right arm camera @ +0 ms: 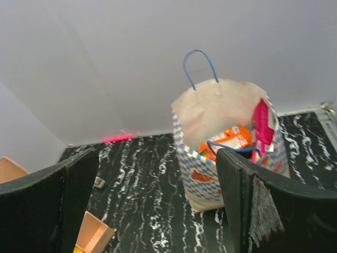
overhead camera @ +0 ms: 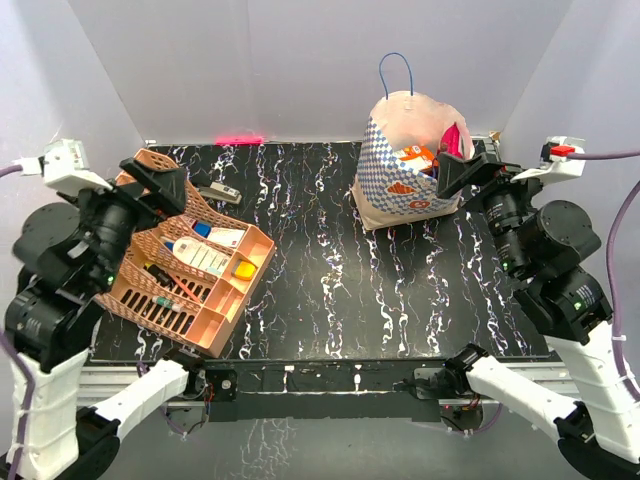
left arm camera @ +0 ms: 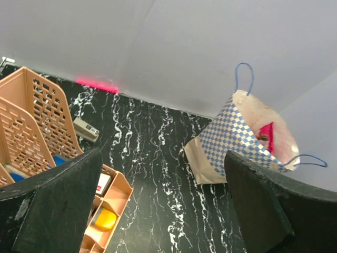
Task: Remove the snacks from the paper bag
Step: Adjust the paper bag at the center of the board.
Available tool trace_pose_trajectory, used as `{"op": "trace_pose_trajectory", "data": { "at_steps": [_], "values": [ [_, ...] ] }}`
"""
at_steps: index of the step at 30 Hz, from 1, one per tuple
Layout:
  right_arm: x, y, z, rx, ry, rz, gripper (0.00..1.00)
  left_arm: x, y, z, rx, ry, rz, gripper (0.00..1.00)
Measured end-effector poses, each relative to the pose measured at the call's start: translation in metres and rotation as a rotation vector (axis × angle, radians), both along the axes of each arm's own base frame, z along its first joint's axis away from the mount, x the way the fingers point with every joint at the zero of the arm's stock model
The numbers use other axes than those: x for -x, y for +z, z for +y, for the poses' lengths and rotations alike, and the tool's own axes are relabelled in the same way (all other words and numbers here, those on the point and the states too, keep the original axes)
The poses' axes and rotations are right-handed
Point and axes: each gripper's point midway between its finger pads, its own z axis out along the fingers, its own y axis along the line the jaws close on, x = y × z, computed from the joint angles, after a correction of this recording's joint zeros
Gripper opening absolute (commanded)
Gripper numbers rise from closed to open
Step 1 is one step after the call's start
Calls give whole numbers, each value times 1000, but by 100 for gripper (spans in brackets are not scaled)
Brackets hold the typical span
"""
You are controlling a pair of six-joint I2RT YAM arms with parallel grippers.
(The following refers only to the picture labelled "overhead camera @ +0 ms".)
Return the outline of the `orange snack bag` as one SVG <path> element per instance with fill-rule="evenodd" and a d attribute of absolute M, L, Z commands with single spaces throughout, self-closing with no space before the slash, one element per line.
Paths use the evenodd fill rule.
<path fill-rule="evenodd" d="M 425 175 L 437 175 L 438 161 L 435 155 L 426 147 L 413 145 L 393 152 L 394 157 L 407 168 Z"/>

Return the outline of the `blue checkered paper bag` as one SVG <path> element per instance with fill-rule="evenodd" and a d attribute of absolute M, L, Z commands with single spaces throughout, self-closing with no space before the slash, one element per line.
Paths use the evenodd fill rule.
<path fill-rule="evenodd" d="M 448 216 L 460 196 L 440 199 L 437 181 L 443 172 L 437 156 L 448 153 L 467 162 L 475 147 L 464 117 L 453 106 L 408 88 L 391 91 L 372 108 L 351 188 L 364 229 L 374 231 Z"/>

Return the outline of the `pink chips bag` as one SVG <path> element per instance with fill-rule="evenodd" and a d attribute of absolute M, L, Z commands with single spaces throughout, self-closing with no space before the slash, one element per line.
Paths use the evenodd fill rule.
<path fill-rule="evenodd" d="M 438 153 L 447 153 L 462 160 L 469 160 L 475 153 L 473 143 L 465 140 L 459 126 L 453 123 L 442 135 Z"/>

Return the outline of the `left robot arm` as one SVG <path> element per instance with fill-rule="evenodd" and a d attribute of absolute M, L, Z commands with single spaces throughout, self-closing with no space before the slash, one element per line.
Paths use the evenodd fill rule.
<path fill-rule="evenodd" d="M 197 360 L 176 352 L 111 398 L 77 404 L 103 313 L 98 297 L 114 286 L 134 234 L 186 207 L 183 169 L 156 170 L 131 158 L 120 167 L 130 183 L 117 185 L 66 162 L 41 163 L 59 201 L 34 211 L 13 247 L 22 270 L 1 336 L 14 378 L 5 479 L 96 479 L 146 417 L 178 395 L 194 399 L 205 390 Z"/>

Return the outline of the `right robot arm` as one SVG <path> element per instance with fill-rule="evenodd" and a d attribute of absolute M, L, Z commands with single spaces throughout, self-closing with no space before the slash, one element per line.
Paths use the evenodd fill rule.
<path fill-rule="evenodd" d="M 440 198 L 477 188 L 466 206 L 484 215 L 501 267 L 517 283 L 517 302 L 560 356 L 579 395 L 547 389 L 474 344 L 446 360 L 439 379 L 457 396 L 487 396 L 526 419 L 584 477 L 637 478 L 639 401 L 633 378 L 615 362 L 612 307 L 582 266 L 601 245 L 588 214 L 564 200 L 534 208 L 543 187 L 539 174 L 492 154 L 462 160 L 441 153 L 437 161 Z"/>

